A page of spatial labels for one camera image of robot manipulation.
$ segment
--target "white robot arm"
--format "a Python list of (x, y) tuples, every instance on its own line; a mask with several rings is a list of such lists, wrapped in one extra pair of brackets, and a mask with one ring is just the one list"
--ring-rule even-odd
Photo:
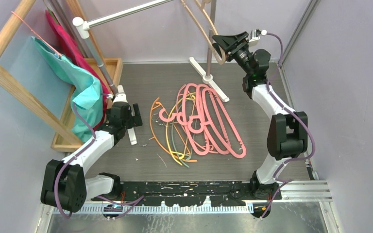
[(307, 149), (307, 133), (292, 114), (307, 125), (307, 115), (287, 106), (275, 93), (267, 79), (271, 55), (263, 49), (249, 52), (250, 45), (258, 42), (265, 30), (238, 35), (214, 35), (213, 46), (227, 53), (226, 61), (235, 60), (245, 71), (242, 88), (248, 97), (258, 103), (271, 120), (267, 137), (268, 155), (262, 166), (253, 173), (250, 186), (253, 196), (265, 198), (278, 189), (277, 178), (287, 164), (286, 161), (298, 157)]
[(102, 124), (92, 137), (78, 150), (61, 161), (50, 161), (45, 170), (41, 192), (41, 202), (56, 206), (54, 185), (56, 177), (67, 161), (73, 159), (62, 172), (58, 185), (58, 197), (64, 210), (77, 212), (86, 200), (98, 195), (109, 195), (111, 198), (121, 194), (120, 178), (117, 175), (101, 173), (95, 178), (85, 179), (91, 166), (108, 150), (121, 140), (128, 132), (132, 145), (136, 144), (134, 127), (142, 125), (138, 104), (134, 104), (134, 113), (126, 100), (122, 86), (113, 100), (110, 111), (107, 111), (108, 123)]
[[(270, 92), (272, 92), (275, 96), (277, 96), (270, 86)], [(278, 105), (278, 103), (272, 98), (269, 91), (267, 90), (267, 85), (258, 85), (253, 87), (252, 90), (252, 99), (261, 106), (262, 110), (267, 114), (268, 118), (271, 120), (272, 116), (277, 114), (287, 115), (288, 113), (283, 110), (283, 108)], [(284, 105), (287, 109), (292, 112), (295, 112), (292, 108), (290, 108), (286, 103), (284, 103), (281, 99), (278, 99), (282, 105)], [(269, 153), (264, 160), (262, 166), (256, 171), (256, 177), (258, 178), (260, 183), (263, 184), (271, 184), (276, 182), (275, 177), (278, 177), (279, 174), (282, 172), (283, 168), (280, 169), (275, 177), (274, 173), (279, 168), (281, 164), (284, 164), (285, 160), (291, 159), (291, 157), (283, 158), (281, 160), (276, 160), (272, 157)]]

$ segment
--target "green hanger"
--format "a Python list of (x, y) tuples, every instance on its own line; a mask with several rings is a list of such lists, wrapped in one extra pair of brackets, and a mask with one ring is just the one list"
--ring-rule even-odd
[(53, 14), (53, 12), (48, 7), (47, 7), (47, 10), (48, 10), (49, 14), (52, 16), (53, 21), (55, 21), (55, 23), (59, 25), (59, 21), (56, 19), (56, 17)]

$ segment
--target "metal pole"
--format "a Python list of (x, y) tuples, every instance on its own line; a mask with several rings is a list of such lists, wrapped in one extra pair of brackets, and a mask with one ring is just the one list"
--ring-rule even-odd
[(311, 18), (312, 14), (317, 8), (318, 4), (321, 0), (310, 0), (307, 8), (304, 11), (303, 16), (301, 17), (300, 22), (298, 23), (297, 28), (295, 29), (294, 33), (291, 36), (291, 39), (288, 42), (287, 47), (284, 50), (284, 55), (282, 59), (282, 63), (284, 64), (285, 61), (288, 59), (289, 53), (291, 52), (292, 48), (295, 45), (298, 37), (300, 36), (301, 32), (304, 30), (306, 24), (308, 23), (309, 19)]
[[(58, 15), (58, 21), (61, 21), (62, 22), (62, 25), (66, 28), (67, 32), (69, 34), (72, 34), (75, 38), (79, 38), (78, 35), (76, 34), (76, 31), (73, 30), (70, 26), (70, 24), (68, 23), (68, 18), (66, 17), (65, 15), (65, 12), (64, 10), (62, 9), (61, 5), (59, 4), (58, 0), (49, 0), (48, 1), (53, 10), (55, 11), (55, 13)], [(81, 51), (82, 55), (84, 57), (88, 57), (88, 55), (86, 54), (84, 48), (82, 47), (82, 44), (79, 40), (76, 40), (76, 44), (78, 46), (78, 49), (79, 51)]]
[(124, 11), (121, 11), (121, 12), (118, 12), (118, 13), (115, 13), (115, 14), (112, 14), (112, 15), (108, 15), (108, 16), (105, 16), (105, 17), (101, 17), (101, 18), (98, 18), (98, 19), (91, 20), (91, 21), (88, 22), (87, 26), (89, 28), (92, 28), (92, 27), (110, 22), (110, 21), (115, 20), (117, 18), (122, 18), (122, 17), (128, 16), (128, 15), (132, 15), (134, 13), (152, 8), (154, 6), (159, 6), (161, 4), (164, 4), (164, 3), (167, 3), (167, 2), (170, 2), (170, 1), (173, 1), (173, 0), (151, 1), (151, 2), (148, 2), (146, 4), (130, 8), (128, 10), (124, 10)]
[[(209, 18), (215, 24), (215, 11), (217, 9), (217, 0), (211, 1), (211, 13)], [(212, 31), (211, 27), (209, 27), (209, 41), (212, 42), (212, 36), (214, 32)], [(208, 54), (206, 56), (206, 76), (209, 77), (211, 75), (211, 63), (212, 63), (212, 50), (208, 47)]]
[(95, 61), (97, 62), (97, 65), (99, 69), (101, 70), (103, 76), (105, 77), (106, 82), (111, 87), (111, 91), (114, 95), (118, 94), (118, 88), (114, 85), (114, 82), (111, 79), (111, 76), (109, 76), (108, 70), (106, 70), (106, 65), (102, 62), (101, 57), (98, 54), (98, 51), (96, 50), (94, 44), (92, 43), (92, 40), (90, 37), (85, 38), (84, 42), (88, 46), (89, 51), (92, 53), (92, 56), (94, 56)]

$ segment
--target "mounting base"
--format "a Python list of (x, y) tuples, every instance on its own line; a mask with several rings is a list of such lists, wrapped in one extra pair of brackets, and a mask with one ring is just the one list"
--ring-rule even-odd
[[(254, 171), (252, 178), (250, 179), (250, 189), (251, 195), (257, 200), (269, 200), (272, 198), (276, 190), (279, 188), (277, 182), (270, 184), (260, 183), (258, 177), (256, 176), (256, 171)], [(275, 196), (276, 200), (281, 200), (281, 191)]]
[(228, 102), (229, 98), (226, 96), (226, 94), (221, 90), (221, 88), (214, 82), (214, 77), (212, 75), (207, 76), (205, 73), (205, 70), (202, 69), (202, 67), (198, 64), (198, 62), (193, 58), (189, 58), (189, 63), (195, 68), (195, 70), (201, 75), (202, 82), (204, 84), (209, 85), (212, 89), (214, 89), (219, 98), (222, 100), (222, 102)]

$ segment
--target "black base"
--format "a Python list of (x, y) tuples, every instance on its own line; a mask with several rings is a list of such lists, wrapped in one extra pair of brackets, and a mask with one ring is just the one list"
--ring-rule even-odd
[[(259, 183), (256, 177), (256, 171), (254, 171), (252, 178), (250, 179), (251, 195), (257, 200), (270, 200), (276, 190), (279, 188), (277, 182), (271, 184)], [(281, 191), (275, 195), (275, 200), (282, 199)]]
[[(265, 210), (267, 209), (267, 206), (264, 204), (253, 203), (253, 208), (254, 208), (254, 212), (251, 214), (256, 218), (260, 218), (264, 214)], [(264, 218), (268, 217), (270, 213), (271, 213), (271, 208), (269, 208), (268, 211), (265, 213)]]
[[(161, 206), (161, 202), (164, 201), (167, 206), (178, 204), (181, 207), (200, 206), (207, 196), (211, 200), (211, 206), (214, 207), (245, 206), (244, 200), (268, 200), (276, 190), (261, 186), (254, 195), (251, 183), (242, 181), (122, 182), (121, 186), (121, 192), (125, 192), (126, 201), (144, 196), (139, 205)], [(115, 194), (116, 198), (113, 200), (118, 200), (120, 192), (115, 192)], [(281, 199), (281, 195), (277, 195), (276, 199)]]

